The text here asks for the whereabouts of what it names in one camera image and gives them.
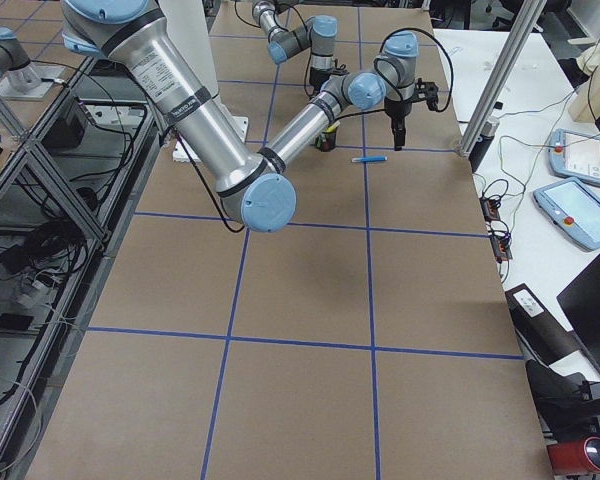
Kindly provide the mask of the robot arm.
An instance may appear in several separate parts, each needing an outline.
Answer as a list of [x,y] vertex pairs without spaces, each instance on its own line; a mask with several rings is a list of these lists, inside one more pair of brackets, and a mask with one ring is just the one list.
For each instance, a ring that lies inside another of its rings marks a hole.
[[415,93],[418,40],[409,30],[390,34],[371,68],[332,76],[258,152],[243,143],[236,122],[214,97],[217,89],[207,23],[191,1],[64,1],[68,49],[124,65],[145,95],[215,178],[229,218],[258,232],[283,228],[296,192],[283,173],[337,115],[354,105],[384,103],[396,144]]
[[[329,15],[316,15],[304,20],[296,10],[298,1],[254,1],[252,19],[267,36],[268,53],[276,65],[308,51],[304,88],[313,97],[333,76],[348,74],[345,64],[334,56],[338,34],[338,20]],[[300,25],[289,30],[283,27],[279,16],[286,10],[295,11]]]

